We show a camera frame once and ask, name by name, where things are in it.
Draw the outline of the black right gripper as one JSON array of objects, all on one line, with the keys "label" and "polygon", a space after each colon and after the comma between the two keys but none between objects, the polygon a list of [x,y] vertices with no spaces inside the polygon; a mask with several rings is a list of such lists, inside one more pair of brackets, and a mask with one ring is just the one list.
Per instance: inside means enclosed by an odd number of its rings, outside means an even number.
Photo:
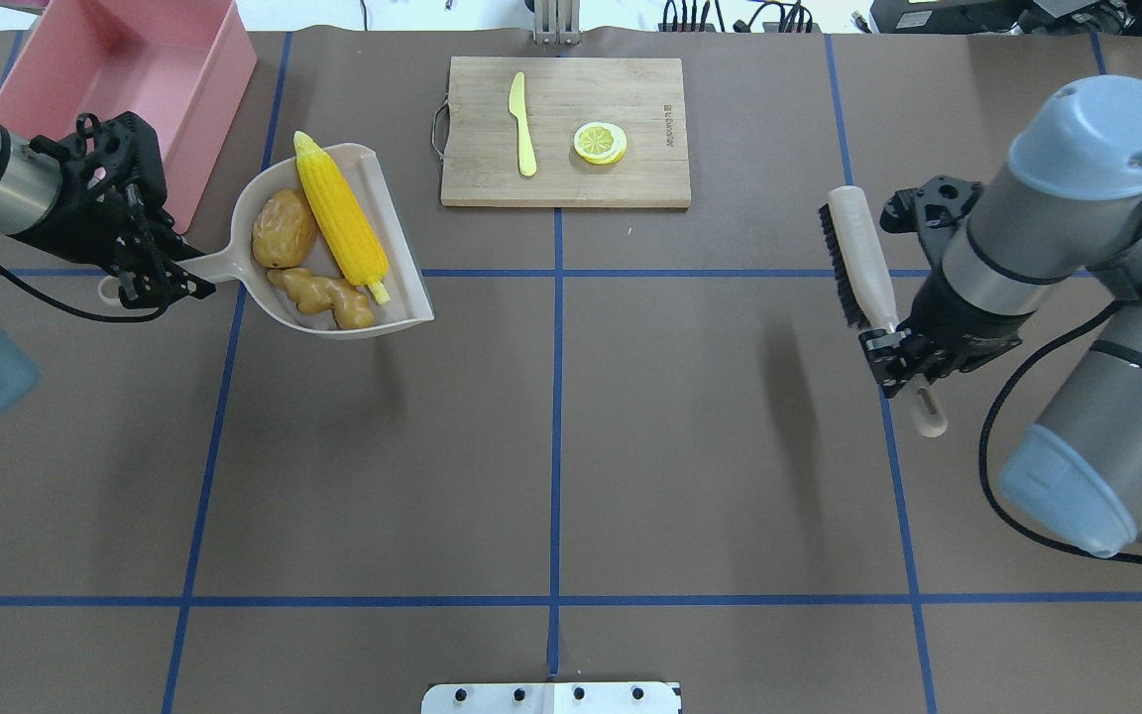
[{"label": "black right gripper", "polygon": [[997,315],[975,307],[943,275],[949,247],[966,247],[965,218],[983,191],[980,182],[934,177],[916,188],[900,188],[885,200],[879,226],[888,234],[914,232],[932,268],[898,331],[870,329],[859,335],[862,356],[884,398],[955,371],[971,372],[1021,344],[1021,315]]}]

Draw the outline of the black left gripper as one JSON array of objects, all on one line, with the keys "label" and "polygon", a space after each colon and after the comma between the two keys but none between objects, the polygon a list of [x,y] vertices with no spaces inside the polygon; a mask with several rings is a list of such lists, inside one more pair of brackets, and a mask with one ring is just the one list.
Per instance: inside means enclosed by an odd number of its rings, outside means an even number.
[{"label": "black left gripper", "polygon": [[115,267],[116,299],[174,303],[216,291],[180,265],[204,252],[190,247],[164,211],[168,191],[156,131],[127,110],[100,121],[77,118],[61,141],[32,137],[33,153],[56,160],[59,191],[31,228],[31,244],[78,264]]}]

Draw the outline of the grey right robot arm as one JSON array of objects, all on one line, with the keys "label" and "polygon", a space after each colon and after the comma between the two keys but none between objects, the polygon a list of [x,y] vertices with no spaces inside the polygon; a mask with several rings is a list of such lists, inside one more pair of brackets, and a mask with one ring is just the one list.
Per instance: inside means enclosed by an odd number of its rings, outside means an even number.
[{"label": "grey right robot arm", "polygon": [[870,225],[853,186],[829,196],[841,298],[872,379],[946,422],[933,386],[983,369],[1078,273],[1105,290],[1034,348],[980,425],[978,484],[1021,536],[1142,565],[1142,78],[1084,77],[1044,101],[992,180],[901,188]]}]

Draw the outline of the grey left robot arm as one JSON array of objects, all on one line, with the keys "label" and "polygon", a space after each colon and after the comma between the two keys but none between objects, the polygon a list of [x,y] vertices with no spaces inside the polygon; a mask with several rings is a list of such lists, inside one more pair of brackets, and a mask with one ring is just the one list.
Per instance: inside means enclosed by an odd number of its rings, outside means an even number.
[{"label": "grey left robot arm", "polygon": [[[0,279],[78,319],[136,324],[214,284],[186,268],[202,257],[168,212],[164,160],[145,118],[77,117],[62,139],[23,139],[0,125],[0,236],[112,280],[119,313],[82,310],[29,284],[0,262]],[[37,362],[0,328],[0,415],[41,379]]]}]

